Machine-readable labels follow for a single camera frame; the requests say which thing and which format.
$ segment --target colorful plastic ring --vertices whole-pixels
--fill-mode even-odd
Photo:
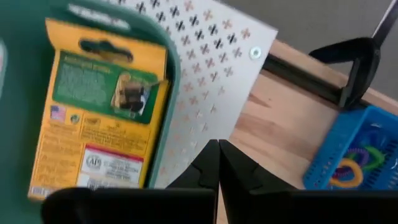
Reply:
[[[347,181],[340,181],[337,178],[331,178],[329,181],[329,184],[334,185],[336,187],[341,187],[341,188],[353,188],[353,187],[358,187],[361,185],[363,181],[363,173],[361,170],[361,167],[352,159],[342,159],[340,164],[338,164],[339,167],[350,167],[351,170],[354,173],[354,178],[351,180]]]
[[[360,154],[361,155],[360,160],[356,161],[356,162],[361,167],[365,166],[369,162],[369,152],[366,149],[360,149],[360,148],[348,149],[347,154],[349,154],[348,159],[352,159],[352,160],[354,160],[355,156]],[[349,167],[340,167],[335,170],[335,173],[333,174],[333,178],[345,177],[350,173],[351,173],[351,169]]]
[[[362,167],[363,170],[373,170],[375,168],[378,168],[383,162],[384,162],[384,154],[381,153],[378,149],[372,146],[365,146],[364,147],[370,155],[373,156],[373,161],[370,162],[369,164],[366,164],[364,167]]]

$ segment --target hang tab hole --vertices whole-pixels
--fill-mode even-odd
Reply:
[[[107,14],[94,11],[85,7],[77,6],[75,4],[69,4],[68,5],[68,10],[74,13],[77,16],[80,16],[82,18],[95,21],[95,22],[100,22],[109,26],[115,26],[117,28],[121,28],[124,30],[130,30],[130,25],[123,20],[120,20],[118,18],[110,17]]]
[[[97,54],[107,61],[120,61],[131,63],[133,60],[132,53],[128,49],[115,47],[107,40],[95,41],[81,39],[79,46],[85,52]]]

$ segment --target teal surface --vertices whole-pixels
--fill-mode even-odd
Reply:
[[[174,87],[153,173],[159,169],[180,77],[180,62],[174,44],[155,22],[132,11],[91,0],[70,2],[122,19],[129,23],[131,30],[108,27],[74,16],[66,10],[66,2],[61,0],[1,1],[0,38],[7,47],[8,63],[0,98],[0,223],[40,223],[40,203],[28,200],[27,191],[54,55],[45,31],[46,17],[167,46],[167,75]]]

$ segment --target screw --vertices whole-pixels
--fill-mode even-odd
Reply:
[[[261,52],[261,48],[260,47],[253,47],[250,50],[250,58],[252,60],[259,59],[261,57],[261,54],[262,54],[262,52]]]

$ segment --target american flag icon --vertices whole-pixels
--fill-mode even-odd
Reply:
[[[51,119],[64,122],[66,114],[67,109],[65,109],[64,107],[57,105],[51,106]]]

